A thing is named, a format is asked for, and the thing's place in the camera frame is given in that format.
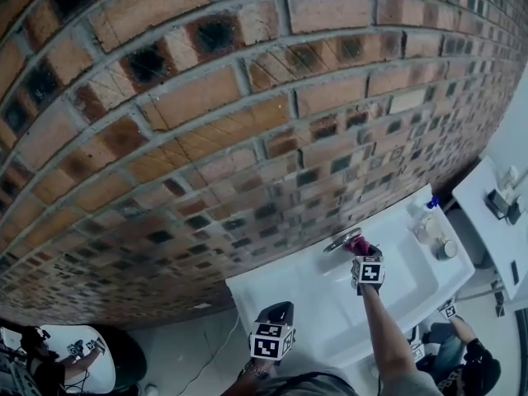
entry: faucet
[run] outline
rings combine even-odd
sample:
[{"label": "faucet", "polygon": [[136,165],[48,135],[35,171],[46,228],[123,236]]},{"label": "faucet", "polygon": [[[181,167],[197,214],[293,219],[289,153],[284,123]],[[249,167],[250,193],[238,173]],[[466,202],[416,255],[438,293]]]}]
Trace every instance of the faucet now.
[{"label": "faucet", "polygon": [[349,233],[345,233],[344,235],[337,238],[335,241],[330,243],[326,248],[324,248],[324,252],[332,252],[335,249],[338,249],[345,245],[346,243],[349,243],[353,238],[356,236],[359,236],[361,234],[361,228],[355,228],[351,230]]}]

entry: jeans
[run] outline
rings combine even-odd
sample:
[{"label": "jeans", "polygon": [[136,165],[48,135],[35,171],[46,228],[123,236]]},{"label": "jeans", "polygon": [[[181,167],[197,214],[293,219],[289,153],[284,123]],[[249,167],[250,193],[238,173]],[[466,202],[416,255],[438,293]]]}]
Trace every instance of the jeans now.
[{"label": "jeans", "polygon": [[429,370],[429,374],[437,381],[462,363],[465,344],[456,336],[455,327],[451,323],[434,323],[429,342],[440,345],[438,355]]}]

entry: brick wall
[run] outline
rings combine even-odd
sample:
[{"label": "brick wall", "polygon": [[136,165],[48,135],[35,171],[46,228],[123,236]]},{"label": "brick wall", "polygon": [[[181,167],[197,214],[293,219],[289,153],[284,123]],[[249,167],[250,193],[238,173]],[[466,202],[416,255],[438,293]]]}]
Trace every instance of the brick wall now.
[{"label": "brick wall", "polygon": [[525,1],[0,0],[1,315],[207,314],[442,186],[512,97]]}]

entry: gray shirt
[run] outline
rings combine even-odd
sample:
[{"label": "gray shirt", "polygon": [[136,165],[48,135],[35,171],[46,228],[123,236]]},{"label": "gray shirt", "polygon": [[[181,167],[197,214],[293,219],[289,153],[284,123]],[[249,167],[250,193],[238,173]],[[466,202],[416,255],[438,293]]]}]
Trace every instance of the gray shirt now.
[{"label": "gray shirt", "polygon": [[[257,392],[257,396],[270,396],[290,377],[277,377],[267,381]],[[283,391],[281,396],[358,396],[349,386],[339,379],[320,375],[309,381],[297,384]],[[432,377],[421,371],[415,371],[384,383],[381,396],[441,396]]]}]

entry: floor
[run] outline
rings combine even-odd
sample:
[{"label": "floor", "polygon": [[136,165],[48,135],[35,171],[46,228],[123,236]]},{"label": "floor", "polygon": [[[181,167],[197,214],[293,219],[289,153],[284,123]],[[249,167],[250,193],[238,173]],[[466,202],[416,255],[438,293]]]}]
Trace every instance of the floor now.
[{"label": "floor", "polygon": [[[517,395],[521,377],[521,353],[515,316],[497,318],[492,295],[461,302],[460,315],[472,325],[483,344],[499,359],[502,376],[491,396]],[[169,326],[135,330],[130,335],[147,357],[148,372],[141,382],[158,386],[160,396],[178,396],[220,349],[237,320],[235,310]],[[248,340],[239,324],[225,348],[185,395],[220,395],[236,379],[248,360]],[[376,381],[367,358],[344,373],[360,396],[375,396]]]}]

